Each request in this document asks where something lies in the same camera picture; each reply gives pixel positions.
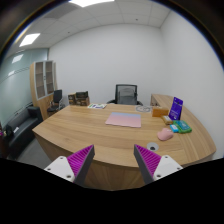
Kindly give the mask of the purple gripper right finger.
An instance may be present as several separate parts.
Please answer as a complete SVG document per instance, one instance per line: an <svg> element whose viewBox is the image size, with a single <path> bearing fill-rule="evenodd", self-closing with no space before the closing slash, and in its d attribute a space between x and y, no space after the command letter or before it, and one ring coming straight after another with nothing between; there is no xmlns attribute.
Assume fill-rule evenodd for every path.
<svg viewBox="0 0 224 224"><path fill-rule="evenodd" d="M170 156L160 156L137 144L134 145L134 156L146 185L182 169Z"/></svg>

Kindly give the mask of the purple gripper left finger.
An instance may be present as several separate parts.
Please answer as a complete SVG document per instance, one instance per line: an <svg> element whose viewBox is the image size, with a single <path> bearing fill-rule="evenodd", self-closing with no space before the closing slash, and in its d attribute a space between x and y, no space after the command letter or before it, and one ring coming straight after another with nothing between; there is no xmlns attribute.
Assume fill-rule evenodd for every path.
<svg viewBox="0 0 224 224"><path fill-rule="evenodd" d="M68 157L59 156L45 168L45 171L83 186L94 155L94 146L90 145Z"/></svg>

